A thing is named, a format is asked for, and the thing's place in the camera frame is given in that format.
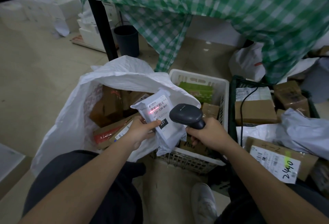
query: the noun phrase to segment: black trash can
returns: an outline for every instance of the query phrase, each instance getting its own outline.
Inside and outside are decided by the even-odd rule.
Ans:
[[[114,29],[115,37],[119,45],[119,50],[122,56],[138,57],[139,43],[138,31],[132,25],[122,25]]]

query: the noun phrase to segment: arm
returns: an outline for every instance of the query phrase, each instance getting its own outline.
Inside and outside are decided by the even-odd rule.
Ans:
[[[89,223],[131,152],[154,136],[148,132],[160,123],[143,124],[135,117],[118,142],[63,180],[19,223]]]
[[[204,129],[187,127],[187,133],[228,158],[267,223],[329,223],[326,216],[236,143],[217,120],[209,118],[205,121]]]

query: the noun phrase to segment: left hand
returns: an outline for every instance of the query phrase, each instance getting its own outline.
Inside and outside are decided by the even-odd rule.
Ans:
[[[137,116],[134,117],[133,123],[124,136],[129,142],[132,142],[133,149],[136,150],[139,148],[143,140],[149,139],[155,135],[154,131],[151,133],[149,132],[160,124],[160,120],[146,123],[141,116]]]

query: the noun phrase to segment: hand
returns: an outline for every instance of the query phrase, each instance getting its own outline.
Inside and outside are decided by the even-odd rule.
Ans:
[[[233,141],[233,139],[216,119],[204,118],[204,121],[206,126],[203,129],[186,127],[186,132],[192,136],[192,145],[195,146],[200,140],[212,150],[223,153],[227,143]]]
[[[150,132],[150,130],[154,129],[160,124],[160,120],[146,123],[141,116],[134,117],[129,130],[124,135],[124,137],[127,138],[129,142],[132,142],[133,149],[136,150],[139,148],[143,140],[149,139],[155,135],[155,132]]]

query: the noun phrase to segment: white plastic crate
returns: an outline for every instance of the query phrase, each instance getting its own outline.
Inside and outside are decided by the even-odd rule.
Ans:
[[[197,73],[186,72],[183,70],[172,69],[169,73],[171,81],[175,85],[180,82],[193,84],[209,85],[214,88],[212,95],[212,104],[220,106],[218,121],[228,128],[228,100],[229,100],[229,82],[225,79],[205,76]],[[188,169],[199,174],[206,174],[216,166],[224,166],[221,160],[212,159],[207,156],[199,155],[180,148],[174,148],[171,153],[158,156],[157,159],[165,161],[167,164]]]

